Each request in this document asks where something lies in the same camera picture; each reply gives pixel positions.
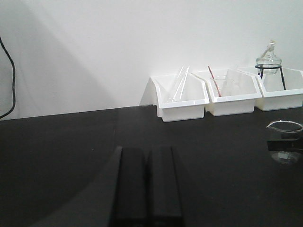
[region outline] glass bottle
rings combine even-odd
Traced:
[[[274,53],[275,49],[275,41],[271,40],[267,45],[267,49],[261,55],[261,57],[256,59],[257,65],[261,65],[262,67],[279,67],[281,66],[282,60],[281,58],[276,57]],[[263,74],[276,74],[278,69],[268,69],[264,70]]]

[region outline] white wall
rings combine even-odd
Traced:
[[[270,39],[284,67],[303,70],[302,9],[302,0],[2,0],[0,36],[17,68],[6,119],[150,104],[150,76],[253,66]]]

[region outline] black table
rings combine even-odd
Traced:
[[[302,108],[163,123],[154,106],[0,122],[0,226],[103,226],[116,146],[176,148],[187,227],[303,226],[303,161],[276,163],[267,124]]]

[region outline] black wire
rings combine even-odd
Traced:
[[[4,46],[3,42],[2,42],[1,37],[0,37],[0,44],[1,44],[1,46],[2,46],[2,48],[3,48],[3,50],[4,50],[4,52],[6,53],[7,57],[9,58],[9,61],[10,61],[11,66],[12,66],[12,68],[13,68],[13,83],[12,83],[12,84],[13,84],[13,85],[12,85],[12,91],[13,91],[13,105],[12,105],[11,109],[10,109],[7,113],[5,113],[5,114],[3,114],[3,115],[0,116],[0,119],[1,119],[1,118],[5,117],[5,116],[9,115],[11,112],[13,112],[13,110],[14,110],[14,108],[15,108],[15,106],[16,106],[16,92],[15,92],[16,69],[15,69],[14,61],[13,61],[12,58],[10,57],[9,52],[6,50],[6,48],[5,48],[5,46]]]

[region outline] white plastic bin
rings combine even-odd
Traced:
[[[194,74],[206,82],[210,97],[206,111],[213,116],[251,113],[254,111],[256,99],[262,97],[256,78],[249,73],[231,69],[213,70],[215,79],[223,80],[221,83],[217,81],[221,97],[209,71]]]
[[[282,68],[285,87],[283,88],[280,70],[276,74],[258,75],[255,67],[240,68],[251,73],[258,81],[262,98],[257,99],[256,107],[262,111],[301,107],[303,102],[303,71]]]
[[[166,102],[174,79],[174,75],[151,77],[157,116],[164,122],[203,118],[204,106],[209,103],[205,82],[188,74],[181,101]]]

